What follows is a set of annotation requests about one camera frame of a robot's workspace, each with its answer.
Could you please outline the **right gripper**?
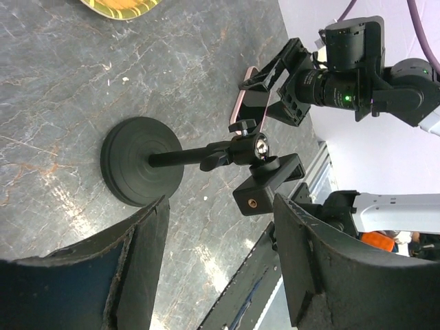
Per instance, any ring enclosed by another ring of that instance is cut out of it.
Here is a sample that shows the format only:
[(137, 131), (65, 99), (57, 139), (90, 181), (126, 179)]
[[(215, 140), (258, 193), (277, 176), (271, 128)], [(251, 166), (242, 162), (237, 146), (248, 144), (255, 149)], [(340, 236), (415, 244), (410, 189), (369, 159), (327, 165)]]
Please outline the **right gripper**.
[(287, 70), (288, 77), (278, 89), (280, 98), (267, 107), (266, 116), (289, 126), (299, 126), (306, 117), (311, 105), (300, 101), (300, 92), (296, 91), (300, 75), (307, 73), (314, 66), (311, 54), (299, 38), (291, 38), (282, 50), (256, 75), (239, 85), (240, 90), (271, 91), (281, 74)]

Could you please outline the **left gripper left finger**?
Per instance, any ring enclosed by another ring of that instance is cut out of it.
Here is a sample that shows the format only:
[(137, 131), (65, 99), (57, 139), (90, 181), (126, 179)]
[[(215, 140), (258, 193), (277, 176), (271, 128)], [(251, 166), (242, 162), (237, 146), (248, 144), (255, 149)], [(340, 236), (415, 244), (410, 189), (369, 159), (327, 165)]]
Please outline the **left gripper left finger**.
[(168, 234), (161, 197), (44, 257), (1, 262), (2, 329), (148, 329)]

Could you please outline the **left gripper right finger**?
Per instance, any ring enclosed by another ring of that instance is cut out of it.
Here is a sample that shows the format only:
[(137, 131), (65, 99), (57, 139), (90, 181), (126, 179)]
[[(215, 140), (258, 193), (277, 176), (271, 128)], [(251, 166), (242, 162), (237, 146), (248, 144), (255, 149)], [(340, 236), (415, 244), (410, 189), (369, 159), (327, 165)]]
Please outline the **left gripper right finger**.
[(437, 262), (371, 247), (282, 195), (274, 225), (293, 327), (439, 328)]

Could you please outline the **pink smartphone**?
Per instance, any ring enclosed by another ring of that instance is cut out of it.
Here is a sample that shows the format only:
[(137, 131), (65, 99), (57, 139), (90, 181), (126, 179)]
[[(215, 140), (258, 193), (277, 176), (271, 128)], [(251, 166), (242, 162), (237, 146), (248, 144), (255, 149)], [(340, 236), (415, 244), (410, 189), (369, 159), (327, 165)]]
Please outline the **pink smartphone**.
[(239, 120), (254, 120), (256, 127), (252, 131), (256, 128), (261, 130), (265, 121), (270, 96), (270, 91), (240, 90), (230, 116), (230, 124), (234, 124)]

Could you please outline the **black phone stand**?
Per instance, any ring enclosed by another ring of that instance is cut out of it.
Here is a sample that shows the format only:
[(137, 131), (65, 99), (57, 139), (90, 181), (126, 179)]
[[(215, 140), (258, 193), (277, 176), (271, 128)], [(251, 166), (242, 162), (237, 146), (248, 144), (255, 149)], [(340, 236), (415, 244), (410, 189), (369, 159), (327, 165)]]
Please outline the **black phone stand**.
[(299, 156), (270, 155), (268, 138), (254, 120), (240, 120), (228, 129), (240, 134), (229, 141), (184, 150), (178, 137), (159, 120), (124, 120), (110, 130), (100, 150), (104, 182), (121, 202), (144, 207), (160, 197), (171, 197), (186, 165), (197, 164), (203, 172), (231, 164), (247, 166), (250, 177), (232, 193), (241, 214), (271, 213), (277, 188), (305, 176)]

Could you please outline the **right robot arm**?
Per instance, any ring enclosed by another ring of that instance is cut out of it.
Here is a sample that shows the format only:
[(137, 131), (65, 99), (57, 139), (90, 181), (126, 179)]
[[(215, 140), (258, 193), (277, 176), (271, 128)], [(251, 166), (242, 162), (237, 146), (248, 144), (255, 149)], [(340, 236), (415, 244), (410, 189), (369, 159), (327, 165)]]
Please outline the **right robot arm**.
[[(388, 113), (411, 127), (439, 132), (439, 75), (420, 58), (384, 64), (384, 20), (380, 16), (337, 21), (320, 31), (327, 58), (291, 38), (255, 76), (241, 83), (244, 91), (269, 92), (283, 72), (279, 101), (269, 117), (297, 127), (311, 106), (354, 112), (356, 120)], [(322, 204), (303, 208), (319, 220), (387, 252), (397, 252), (401, 230), (375, 229), (382, 219), (428, 219), (439, 213), (437, 195), (372, 195), (340, 190)]]

